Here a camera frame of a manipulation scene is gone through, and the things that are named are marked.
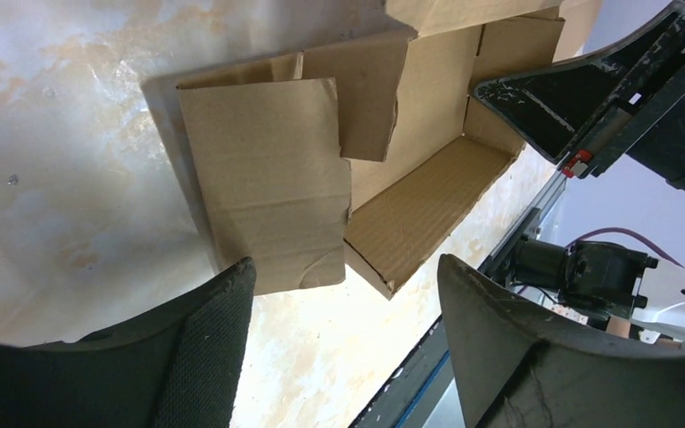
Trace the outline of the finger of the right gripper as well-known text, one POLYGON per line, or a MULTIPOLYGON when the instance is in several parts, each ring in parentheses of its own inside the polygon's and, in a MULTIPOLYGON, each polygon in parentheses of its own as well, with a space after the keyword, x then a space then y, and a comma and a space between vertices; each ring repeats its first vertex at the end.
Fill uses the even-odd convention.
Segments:
POLYGON ((671 1, 630 35, 552 65, 482 81, 473 95, 556 164, 614 107, 647 100, 662 69, 685 57, 685 1, 671 1))

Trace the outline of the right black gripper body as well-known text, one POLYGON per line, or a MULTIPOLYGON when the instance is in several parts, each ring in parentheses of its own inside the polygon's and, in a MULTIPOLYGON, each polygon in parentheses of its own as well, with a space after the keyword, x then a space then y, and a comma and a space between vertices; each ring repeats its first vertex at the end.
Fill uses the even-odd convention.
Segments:
POLYGON ((685 192, 685 1, 559 68, 587 109, 560 151, 564 175, 598 177, 627 155, 685 192))

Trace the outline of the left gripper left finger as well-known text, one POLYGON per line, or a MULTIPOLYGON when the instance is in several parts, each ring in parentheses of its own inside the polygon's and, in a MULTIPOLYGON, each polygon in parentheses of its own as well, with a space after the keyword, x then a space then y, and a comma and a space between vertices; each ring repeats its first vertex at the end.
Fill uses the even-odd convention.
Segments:
POLYGON ((226 427, 252 316, 245 258, 77 342, 0 343, 0 427, 226 427))

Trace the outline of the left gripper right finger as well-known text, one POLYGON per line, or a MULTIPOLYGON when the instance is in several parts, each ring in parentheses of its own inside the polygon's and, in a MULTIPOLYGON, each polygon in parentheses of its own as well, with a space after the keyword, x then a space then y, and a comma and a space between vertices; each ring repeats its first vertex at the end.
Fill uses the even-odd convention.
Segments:
POLYGON ((450 254, 437 278, 442 314, 466 327, 468 427, 685 427, 685 350, 561 317, 450 254))

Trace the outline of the brown cardboard box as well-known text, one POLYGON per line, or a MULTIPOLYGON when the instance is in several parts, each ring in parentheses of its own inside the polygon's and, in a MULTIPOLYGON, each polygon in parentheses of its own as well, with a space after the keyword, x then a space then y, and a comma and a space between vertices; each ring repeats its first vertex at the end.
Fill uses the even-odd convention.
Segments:
POLYGON ((525 140, 473 96, 576 54, 597 1, 384 1, 387 30, 144 82, 204 278, 249 256, 259 295, 394 295, 525 140))

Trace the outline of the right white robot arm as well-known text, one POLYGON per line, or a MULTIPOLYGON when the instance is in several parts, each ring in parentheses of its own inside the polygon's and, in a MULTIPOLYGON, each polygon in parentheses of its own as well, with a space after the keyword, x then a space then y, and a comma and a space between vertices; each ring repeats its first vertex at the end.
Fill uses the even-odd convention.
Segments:
MULTIPOLYGON (((612 45, 486 79, 474 95, 566 177, 597 177, 629 156, 685 192, 685 1, 612 45)), ((507 288, 554 292, 584 316, 685 342, 685 268, 657 253, 516 231, 481 270, 507 288)))

